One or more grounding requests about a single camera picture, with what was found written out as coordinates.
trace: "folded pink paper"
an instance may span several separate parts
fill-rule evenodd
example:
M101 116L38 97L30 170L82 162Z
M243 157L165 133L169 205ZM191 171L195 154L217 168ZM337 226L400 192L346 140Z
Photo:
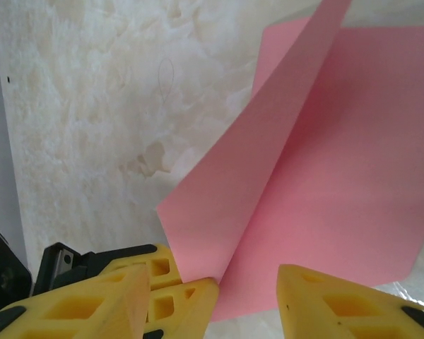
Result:
M423 243L424 27L338 32L347 5L266 29L253 100L158 208L182 279L223 278L214 320L276 307L280 263L378 285Z

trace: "pink paper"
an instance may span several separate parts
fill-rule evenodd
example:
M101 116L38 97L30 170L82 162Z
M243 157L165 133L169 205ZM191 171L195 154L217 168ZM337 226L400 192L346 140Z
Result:
M325 0L300 36L286 35L298 38L276 71L158 206L184 281L222 278L349 3Z
M184 280L225 270L214 320L276 307L280 263L378 285L420 251L424 27L341 29L329 50L344 2L265 31L254 99L159 207Z

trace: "paper fold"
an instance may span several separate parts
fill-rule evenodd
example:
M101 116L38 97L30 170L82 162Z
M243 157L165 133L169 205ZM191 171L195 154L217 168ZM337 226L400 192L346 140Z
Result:
M350 2L323 0L299 23L275 71L158 206L183 281L223 277Z

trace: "square hole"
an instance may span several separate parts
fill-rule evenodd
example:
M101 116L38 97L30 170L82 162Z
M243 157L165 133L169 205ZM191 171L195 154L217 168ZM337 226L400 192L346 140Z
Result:
M175 312L175 303L172 296L167 295L154 300L154 319L160 320L171 316Z
M124 273L118 273L111 275L110 277L106 277L100 282L102 283L119 283L126 275Z
M337 316L378 316L370 302L357 295L326 295L324 301Z
M103 301L99 297L67 297L55 305L45 319L88 319Z
M195 291L196 291L196 288L194 287L185 290L185 298L190 299L190 297L195 293Z
M309 283L321 283L323 280L319 277L316 277L315 275L312 274L302 274L302 278L303 280L306 280Z
M165 275L170 272L170 261L166 258L151 260L151 274Z
M356 339L408 339L403 331L395 327L350 328Z
M76 332L73 330L30 330L24 333L22 339L72 339Z

